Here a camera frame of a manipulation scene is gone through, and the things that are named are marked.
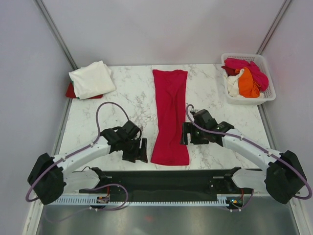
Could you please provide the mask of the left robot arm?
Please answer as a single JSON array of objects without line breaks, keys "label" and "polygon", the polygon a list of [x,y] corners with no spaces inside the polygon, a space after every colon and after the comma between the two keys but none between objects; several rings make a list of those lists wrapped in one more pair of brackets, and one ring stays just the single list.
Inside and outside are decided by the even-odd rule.
[{"label": "left robot arm", "polygon": [[104,129],[90,144],[75,149],[67,154],[54,157],[47,153],[40,155],[34,164],[27,181],[37,197],[44,205],[56,201],[67,186],[66,177],[83,165],[112,152],[122,152],[122,159],[135,163],[147,159],[147,139],[132,121],[122,127]]}]

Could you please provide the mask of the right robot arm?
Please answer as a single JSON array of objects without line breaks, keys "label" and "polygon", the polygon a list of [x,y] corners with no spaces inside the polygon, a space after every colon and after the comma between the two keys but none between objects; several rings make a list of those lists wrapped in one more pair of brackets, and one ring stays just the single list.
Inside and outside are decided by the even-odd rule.
[{"label": "right robot arm", "polygon": [[215,143],[258,166],[258,170],[231,169],[224,176],[228,192],[234,193],[240,188],[266,191],[281,204],[292,198],[308,200],[312,197],[313,190],[296,154],[263,147],[233,125],[225,121],[217,123],[206,109],[196,111],[193,105],[188,105],[185,112],[189,121],[182,125],[182,145]]}]

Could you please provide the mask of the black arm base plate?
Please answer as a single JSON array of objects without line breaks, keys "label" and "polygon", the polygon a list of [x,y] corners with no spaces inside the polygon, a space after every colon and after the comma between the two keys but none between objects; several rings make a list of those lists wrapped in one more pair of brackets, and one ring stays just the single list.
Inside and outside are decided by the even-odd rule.
[{"label": "black arm base plate", "polygon": [[230,181],[230,170],[156,170],[156,171],[101,171],[100,182],[83,187],[80,193],[106,193],[114,199],[215,199],[218,194],[245,194],[250,188],[240,189]]}]

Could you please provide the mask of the crimson red t shirt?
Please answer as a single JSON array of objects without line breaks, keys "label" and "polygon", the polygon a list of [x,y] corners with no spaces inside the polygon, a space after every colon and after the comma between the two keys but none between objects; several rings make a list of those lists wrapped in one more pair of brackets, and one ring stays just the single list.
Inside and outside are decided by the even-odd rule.
[{"label": "crimson red t shirt", "polygon": [[153,70],[158,135],[151,162],[165,166],[186,166],[190,159],[187,147],[180,144],[185,122],[185,93],[188,72]]}]

